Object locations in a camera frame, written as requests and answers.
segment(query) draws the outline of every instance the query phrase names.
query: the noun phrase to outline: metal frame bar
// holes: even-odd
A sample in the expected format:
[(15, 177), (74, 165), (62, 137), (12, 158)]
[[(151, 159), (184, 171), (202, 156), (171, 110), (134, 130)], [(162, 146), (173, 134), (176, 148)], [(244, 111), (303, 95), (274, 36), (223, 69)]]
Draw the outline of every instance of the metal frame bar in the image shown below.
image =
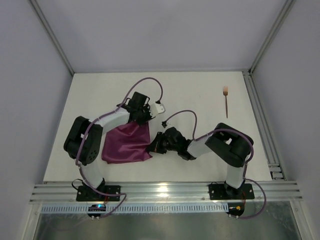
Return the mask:
[[(120, 185), (121, 192), (127, 193), (124, 204), (159, 204), (159, 203), (212, 203), (208, 185), (210, 182), (112, 182)], [(269, 202), (301, 201), (302, 194), (295, 181), (261, 181)], [(255, 184), (252, 184), (255, 199), (247, 202), (261, 202), (263, 195)], [(76, 191), (71, 182), (37, 184), (34, 187), (31, 204), (72, 204), (76, 202)], [(215, 203), (237, 202), (235, 200), (219, 200)], [(103, 203), (101, 201), (83, 202), (83, 204)]]
[(50, 27), (44, 13), (42, 12), (37, 0), (28, 0), (30, 3), (35, 15), (38, 17), (41, 25), (44, 28), (44, 31), (47, 33), (48, 37), (50, 38), (51, 42), (53, 43), (53, 46), (55, 47), (57, 53), (61, 57), (65, 67), (68, 69), (71, 76), (75, 75), (75, 71), (73, 70), (63, 48), (61, 47), (55, 33), (53, 32), (52, 28)]
[(283, 179), (286, 180), (286, 172), (282, 165), (281, 155), (279, 154), (277, 145), (274, 141), (255, 81), (249, 72), (242, 72), (242, 74), (268, 163), (278, 164), (281, 169)]
[(304, 201), (291, 201), (292, 212), (303, 240), (317, 240), (316, 227), (310, 219), (309, 211), (307, 210)]
[(25, 225), (24, 229), (24, 234), (22, 237), (22, 240), (30, 240), (34, 239), (34, 235), (36, 233), (37, 225), (38, 225), (38, 220), (40, 217), (42, 209), (42, 204), (37, 203), (32, 205), (32, 209), (30, 212), (29, 219)]
[(282, 24), (286, 20), (288, 14), (289, 14), (290, 10), (292, 9), (292, 7), (294, 6), (295, 2), (296, 2), (296, 0), (286, 0), (285, 1), (284, 5), (282, 6), (278, 16), (276, 17), (270, 31), (268, 32), (266, 38), (264, 39), (264, 42), (263, 42), (262, 46), (260, 47), (252, 65), (251, 65), (251, 68), (249, 70), (249, 72), (251, 74), (255, 71), (259, 62), (261, 61), (261, 59), (265, 55), (266, 51), (268, 50), (269, 46), (271, 45), (271, 43), (275, 39), (277, 33), (279, 32)]

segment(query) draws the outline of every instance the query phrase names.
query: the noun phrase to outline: purple cloth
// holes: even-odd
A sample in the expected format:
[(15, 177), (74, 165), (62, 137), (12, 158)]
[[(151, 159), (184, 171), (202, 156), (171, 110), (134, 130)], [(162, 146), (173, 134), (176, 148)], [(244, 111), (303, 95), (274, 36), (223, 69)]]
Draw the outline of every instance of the purple cloth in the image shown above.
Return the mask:
[(149, 124), (129, 122), (106, 133), (101, 158), (108, 164), (142, 162), (152, 158), (146, 152), (149, 144)]

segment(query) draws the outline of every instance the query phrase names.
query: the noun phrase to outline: black bracket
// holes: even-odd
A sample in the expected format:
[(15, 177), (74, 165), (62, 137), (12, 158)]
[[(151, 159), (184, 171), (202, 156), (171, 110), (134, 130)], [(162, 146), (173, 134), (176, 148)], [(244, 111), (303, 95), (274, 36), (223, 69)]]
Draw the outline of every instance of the black bracket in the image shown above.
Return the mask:
[[(210, 200), (242, 200), (243, 194), (231, 198), (226, 191), (223, 183), (211, 183), (208, 185)], [(244, 183), (242, 186), (242, 192), (244, 193), (246, 200), (255, 199), (254, 190), (252, 184)]]
[[(106, 194), (120, 194), (121, 186), (119, 185), (103, 185), (98, 188), (102, 193)], [(90, 187), (83, 185), (78, 187), (78, 192), (76, 194), (77, 202), (104, 202), (105, 196), (96, 193)], [(119, 202), (120, 196), (108, 196), (108, 202)]]

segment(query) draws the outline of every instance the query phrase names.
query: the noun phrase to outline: purple cable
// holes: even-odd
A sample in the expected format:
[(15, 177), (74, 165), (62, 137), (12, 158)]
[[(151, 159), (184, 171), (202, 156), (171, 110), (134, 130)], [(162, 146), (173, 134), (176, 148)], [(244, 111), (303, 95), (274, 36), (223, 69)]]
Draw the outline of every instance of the purple cable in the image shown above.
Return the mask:
[(169, 119), (171, 119), (172, 117), (174, 117), (175, 115), (181, 114), (181, 113), (185, 113), (185, 112), (189, 112), (192, 113), (194, 115), (195, 121), (194, 121), (194, 127), (193, 127), (193, 133), (192, 133), (192, 140), (195, 140), (195, 133), (196, 133), (196, 128), (197, 128), (197, 123), (198, 123), (198, 117), (197, 114), (192, 111), (192, 110), (182, 110), (182, 111), (178, 111), (174, 114), (172, 114), (170, 117), (168, 117), (165, 122), (167, 122)]
[(82, 138), (82, 141), (81, 141), (79, 150), (78, 150), (78, 152), (77, 152), (77, 154), (76, 154), (75, 164), (79, 167), (80, 175), (82, 176), (83, 181), (85, 182), (86, 185), (88, 185), (93, 191), (95, 191), (96, 193), (98, 193), (98, 194), (100, 194), (100, 195), (102, 195), (102, 196), (107, 196), (107, 197), (119, 197), (119, 196), (124, 196), (124, 198), (121, 200), (121, 202), (120, 202), (113, 210), (111, 210), (110, 212), (106, 213), (106, 214), (103, 215), (101, 218), (107, 217), (107, 216), (109, 216), (110, 214), (112, 214), (114, 211), (116, 211), (116, 210), (120, 207), (120, 205), (125, 201), (125, 199), (126, 199), (126, 197), (127, 197), (127, 194), (126, 194), (126, 193), (108, 194), (108, 193), (100, 192), (100, 191), (98, 191), (97, 189), (95, 189), (95, 188), (87, 181), (86, 177), (84, 176), (83, 170), (82, 170), (82, 168), (81, 168), (81, 164), (79, 163), (79, 158), (80, 158), (82, 149), (83, 149), (84, 144), (85, 144), (85, 140), (86, 140), (86, 138), (87, 138), (87, 136), (88, 136), (88, 133), (89, 133), (91, 127), (92, 127), (96, 122), (98, 122), (100, 119), (103, 119), (103, 118), (105, 118), (105, 117), (107, 117), (107, 116), (109, 116), (109, 115), (117, 112), (117, 111), (122, 107), (122, 105), (126, 102), (127, 97), (129, 96), (129, 94), (131, 93), (131, 91), (132, 91), (139, 83), (143, 82), (144, 80), (154, 80), (154, 81), (156, 81), (156, 82), (158, 83), (158, 85), (160, 86), (160, 90), (161, 90), (160, 98), (159, 98), (159, 100), (158, 100), (158, 101), (160, 102), (160, 100), (162, 99), (163, 94), (164, 94), (164, 89), (163, 89), (161, 83), (160, 83), (157, 79), (155, 79), (155, 78), (153, 78), (153, 77), (145, 77), (145, 78), (140, 79), (139, 81), (137, 81), (137, 82), (129, 89), (129, 91), (127, 92), (127, 94), (126, 94), (125, 97), (123, 98), (122, 102), (119, 104), (119, 106), (118, 106), (115, 110), (110, 111), (110, 112), (107, 112), (107, 113), (105, 113), (105, 114), (97, 117), (95, 120), (93, 120), (93, 121), (89, 124), (89, 126), (87, 127), (87, 129), (85, 130), (85, 132), (84, 132), (84, 134), (83, 134), (83, 138)]
[(194, 121), (194, 127), (193, 127), (193, 133), (192, 133), (192, 140), (199, 141), (207, 136), (210, 136), (212, 134), (215, 133), (219, 133), (219, 132), (227, 132), (227, 133), (233, 133), (233, 134), (238, 134), (240, 137), (242, 137), (250, 146), (250, 157), (248, 158), (248, 160), (245, 161), (244, 163), (244, 170), (243, 170), (243, 178), (246, 177), (246, 173), (247, 173), (247, 168), (248, 168), (248, 163), (251, 161), (251, 159), (254, 157), (254, 146), (252, 145), (252, 143), (250, 142), (250, 140), (241, 132), (237, 131), (237, 130), (232, 130), (232, 129), (226, 129), (226, 128), (221, 128), (221, 129), (215, 129), (203, 136), (198, 137), (197, 139), (195, 139), (195, 133), (196, 133), (196, 129), (197, 129), (197, 124), (198, 124), (198, 117), (197, 114), (192, 111), (192, 110), (182, 110), (182, 111), (178, 111), (174, 114), (172, 114), (170, 117), (168, 117), (165, 122), (167, 122), (169, 119), (171, 119), (172, 117), (174, 117), (175, 115), (181, 114), (181, 113), (185, 113), (185, 112), (190, 112), (194, 115), (195, 121)]
[(248, 220), (248, 219), (253, 219), (253, 218), (259, 216), (260, 214), (262, 214), (262, 212), (265, 210), (266, 205), (267, 205), (267, 196), (266, 196), (266, 192), (264, 191), (262, 186), (259, 183), (257, 183), (255, 180), (252, 180), (252, 179), (249, 179), (249, 178), (245, 178), (244, 180), (255, 183), (260, 188), (260, 190), (261, 190), (261, 192), (263, 194), (263, 197), (264, 197), (263, 206), (260, 209), (260, 211), (258, 211), (256, 214), (253, 214), (251, 216), (239, 216), (238, 217), (238, 219)]
[(91, 129), (91, 127), (92, 127), (96, 122), (98, 122), (100, 119), (103, 119), (103, 118), (105, 118), (105, 117), (107, 117), (107, 116), (115, 113), (116, 111), (118, 111), (118, 110), (122, 107), (122, 105), (126, 102), (127, 97), (129, 96), (129, 94), (131, 93), (131, 91), (132, 91), (139, 83), (143, 82), (144, 80), (154, 80), (154, 81), (156, 81), (156, 82), (159, 84), (160, 89), (161, 89), (161, 95), (160, 95), (160, 98), (159, 98), (158, 101), (160, 101), (160, 100), (162, 99), (162, 96), (163, 96), (163, 94), (164, 94), (164, 89), (163, 89), (161, 83), (160, 83), (157, 79), (155, 79), (155, 78), (153, 78), (153, 77), (145, 77), (145, 78), (142, 78), (142, 79), (140, 79), (139, 81), (137, 81), (137, 82), (129, 89), (129, 91), (127, 92), (127, 94), (126, 94), (125, 97), (123, 98), (122, 102), (119, 104), (119, 106), (118, 106), (115, 110), (110, 111), (110, 112), (107, 112), (107, 113), (105, 113), (105, 114), (97, 117), (95, 120), (93, 120), (93, 121), (89, 124), (89, 126), (87, 127), (87, 129), (85, 130), (85, 132), (84, 132), (84, 134), (83, 134), (83, 138), (82, 138), (82, 141), (81, 141), (79, 150), (78, 150), (78, 152), (77, 152), (77, 154), (76, 154), (75, 164), (76, 164), (78, 167), (81, 166), (81, 164), (79, 164), (80, 154), (81, 154), (81, 152), (82, 152), (82, 148), (84, 147), (85, 140), (86, 140), (86, 138), (87, 138), (87, 136), (88, 136), (88, 133), (89, 133), (89, 130)]

